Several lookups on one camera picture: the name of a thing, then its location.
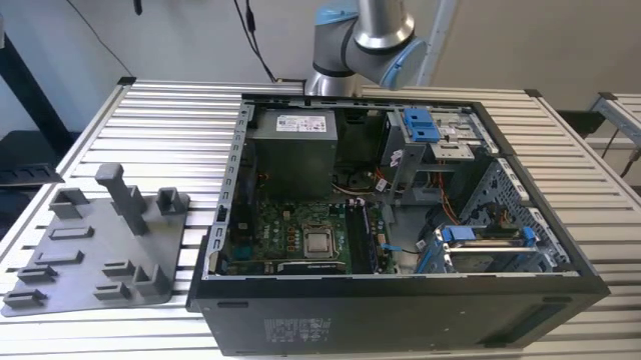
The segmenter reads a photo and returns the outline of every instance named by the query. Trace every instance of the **green circuit board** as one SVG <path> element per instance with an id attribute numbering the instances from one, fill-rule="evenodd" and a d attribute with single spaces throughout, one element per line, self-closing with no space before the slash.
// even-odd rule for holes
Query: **green circuit board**
<path id="1" fill-rule="evenodd" d="M 380 210 L 368 210 L 374 240 L 385 233 L 380 225 Z M 304 250 L 306 228 L 322 228 L 332 233 L 333 251 L 329 257 L 310 259 Z M 232 251 L 230 275 L 274 275 L 280 263 L 293 261 L 334 261 L 346 264 L 352 274 L 350 239 L 348 238 L 346 205 L 330 203 L 270 202 L 258 204 L 254 223 L 254 244 L 236 245 Z M 393 272 L 392 262 L 381 272 Z"/>

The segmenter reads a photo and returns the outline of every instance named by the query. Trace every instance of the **white wall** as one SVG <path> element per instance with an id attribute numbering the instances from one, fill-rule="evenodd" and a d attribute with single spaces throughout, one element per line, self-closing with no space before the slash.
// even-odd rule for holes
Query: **white wall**
<path id="1" fill-rule="evenodd" d="M 560 109 L 641 93 L 641 1 L 459 0 L 433 86 L 535 88 Z"/>
<path id="2" fill-rule="evenodd" d="M 134 75 L 155 80 L 266 83 L 232 0 L 73 0 Z M 326 0 L 254 0 L 257 38 L 277 77 L 312 69 L 314 12 Z M 436 0 L 407 1 L 428 37 Z M 74 131 L 94 117 L 127 75 L 65 0 L 0 0 L 7 33 L 54 108 Z M 17 129 L 0 122 L 0 134 Z"/>

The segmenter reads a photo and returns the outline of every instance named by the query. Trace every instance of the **aluminum table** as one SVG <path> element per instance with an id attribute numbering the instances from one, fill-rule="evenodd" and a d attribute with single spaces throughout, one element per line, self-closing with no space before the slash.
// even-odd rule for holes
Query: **aluminum table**
<path id="1" fill-rule="evenodd" d="M 592 111 L 599 111 L 641 147 L 641 94 L 602 92 Z"/>
<path id="2" fill-rule="evenodd" d="M 192 196 L 174 297 L 150 307 L 0 317 L 0 355 L 21 359 L 222 358 L 204 318 L 188 313 L 184 305 L 201 238 L 216 216 L 244 92 L 300 94 L 302 89 L 298 84 L 145 80 L 117 87 L 58 167 L 66 184 L 42 187 L 0 242 L 0 295 L 14 288 L 15 272 L 27 264 L 51 221 L 47 205 L 55 190 L 79 187 L 89 197 L 106 196 L 94 174 L 99 164 L 119 162 L 127 184 L 138 185 L 143 193 L 176 186 Z M 468 88 L 391 92 L 366 87 L 364 95 L 483 102 L 612 295 L 523 351 L 308 358 L 641 359 L 641 199 L 548 102 L 525 91 Z"/>

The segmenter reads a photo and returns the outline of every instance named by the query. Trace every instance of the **power supply label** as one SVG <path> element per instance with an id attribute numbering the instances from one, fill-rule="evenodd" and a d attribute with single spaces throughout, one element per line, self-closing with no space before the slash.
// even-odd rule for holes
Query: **power supply label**
<path id="1" fill-rule="evenodd" d="M 320 343 L 328 341 L 332 318 L 265 319 L 266 339 L 272 343 Z"/>
<path id="2" fill-rule="evenodd" d="M 277 118 L 277 131 L 325 133 L 328 132 L 325 116 L 281 115 Z"/>

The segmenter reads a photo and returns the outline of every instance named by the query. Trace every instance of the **gray power supply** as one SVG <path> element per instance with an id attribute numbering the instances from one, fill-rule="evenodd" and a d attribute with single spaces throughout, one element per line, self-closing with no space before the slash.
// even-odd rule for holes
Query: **gray power supply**
<path id="1" fill-rule="evenodd" d="M 269 109 L 254 119 L 258 173 L 265 188 L 280 199 L 314 200 L 332 194 L 337 134 L 334 110 Z"/>

